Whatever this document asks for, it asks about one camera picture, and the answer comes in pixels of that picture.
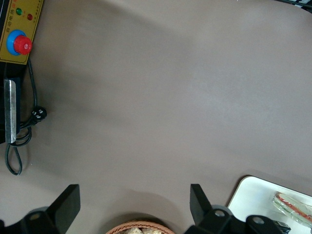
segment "green indicator light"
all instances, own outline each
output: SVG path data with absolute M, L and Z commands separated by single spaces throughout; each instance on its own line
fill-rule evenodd
M 16 9 L 16 14 L 18 14 L 19 16 L 23 13 L 23 11 L 20 8 Z

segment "red button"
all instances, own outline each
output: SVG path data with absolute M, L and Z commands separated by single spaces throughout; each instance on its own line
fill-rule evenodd
M 19 35 L 18 37 L 16 37 L 13 47 L 17 53 L 20 53 L 22 55 L 27 55 L 30 53 L 31 48 L 33 47 L 33 44 L 28 37 Z

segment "yellow control panel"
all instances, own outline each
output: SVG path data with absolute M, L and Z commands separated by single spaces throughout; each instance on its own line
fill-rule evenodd
M 26 52 L 16 52 L 14 48 L 20 45 L 12 43 L 11 50 L 8 43 L 12 35 L 17 33 L 24 35 L 25 39 L 30 39 L 29 43 L 33 41 L 35 36 L 36 27 L 39 20 L 43 0 L 10 0 L 8 10 L 6 12 L 6 18 L 2 30 L 0 40 L 0 62 L 10 62 L 17 64 L 26 64 L 30 52 L 30 45 L 22 45 L 22 50 Z

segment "clear plastic bag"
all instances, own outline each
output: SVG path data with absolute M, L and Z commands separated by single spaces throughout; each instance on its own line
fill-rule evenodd
M 292 220 L 312 228 L 312 207 L 303 204 L 285 194 L 276 193 L 273 205 Z

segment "black power cord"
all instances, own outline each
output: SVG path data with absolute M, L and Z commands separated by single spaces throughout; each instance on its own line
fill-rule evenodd
M 22 137 L 18 137 L 14 143 L 8 143 L 6 150 L 5 150 L 5 165 L 9 169 L 9 171 L 16 176 L 20 175 L 22 170 L 23 170 L 23 164 L 22 164 L 22 161 L 20 158 L 18 147 L 24 146 L 30 142 L 31 137 L 32 137 L 31 126 L 39 123 L 40 121 L 45 119 L 45 117 L 47 116 L 47 111 L 43 107 L 37 106 L 37 89 L 36 89 L 36 85 L 35 85 L 33 67 L 32 67 L 30 59 L 28 59 L 27 64 L 28 64 L 31 86 L 32 86 L 32 90 L 33 90 L 34 108 L 33 108 L 32 114 L 29 117 L 29 119 L 20 124 L 20 130 L 22 131 L 25 129 L 25 130 L 27 130 L 27 133 Z M 15 154 L 16 154 L 16 158 L 19 162 L 19 170 L 17 172 L 12 168 L 12 166 L 10 165 L 10 161 L 9 161 L 9 153 L 10 153 L 11 147 L 14 149 Z

